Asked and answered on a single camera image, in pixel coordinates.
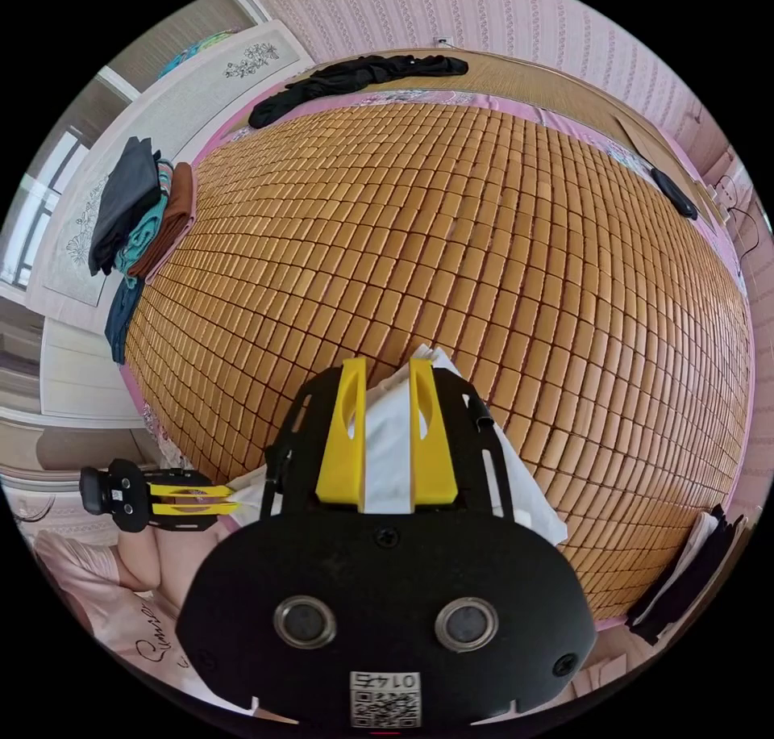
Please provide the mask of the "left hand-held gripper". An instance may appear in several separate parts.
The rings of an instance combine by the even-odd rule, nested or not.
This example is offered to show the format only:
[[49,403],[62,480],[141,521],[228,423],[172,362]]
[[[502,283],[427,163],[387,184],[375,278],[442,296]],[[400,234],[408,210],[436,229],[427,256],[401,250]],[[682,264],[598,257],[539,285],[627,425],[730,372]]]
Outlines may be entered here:
[[103,481],[103,511],[123,532],[150,527],[166,532],[204,532],[230,515],[237,502],[162,503],[163,498],[228,499],[229,486],[213,486],[205,475],[184,468],[142,470],[127,459],[115,459]]

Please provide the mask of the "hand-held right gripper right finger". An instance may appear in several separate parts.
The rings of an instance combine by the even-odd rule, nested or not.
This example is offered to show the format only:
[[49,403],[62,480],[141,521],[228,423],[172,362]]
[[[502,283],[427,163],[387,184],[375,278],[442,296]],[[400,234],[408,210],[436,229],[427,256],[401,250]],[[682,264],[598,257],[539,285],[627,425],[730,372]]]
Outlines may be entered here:
[[429,360],[409,361],[409,392],[410,504],[451,505],[458,487],[434,368]]

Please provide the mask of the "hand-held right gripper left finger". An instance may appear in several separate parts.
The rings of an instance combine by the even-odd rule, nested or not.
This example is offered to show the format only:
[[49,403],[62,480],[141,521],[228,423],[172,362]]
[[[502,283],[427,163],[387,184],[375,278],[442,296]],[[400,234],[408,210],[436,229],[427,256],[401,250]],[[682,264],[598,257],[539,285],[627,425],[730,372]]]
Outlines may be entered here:
[[362,357],[343,361],[327,440],[315,487],[324,504],[363,504],[365,493],[366,365]]

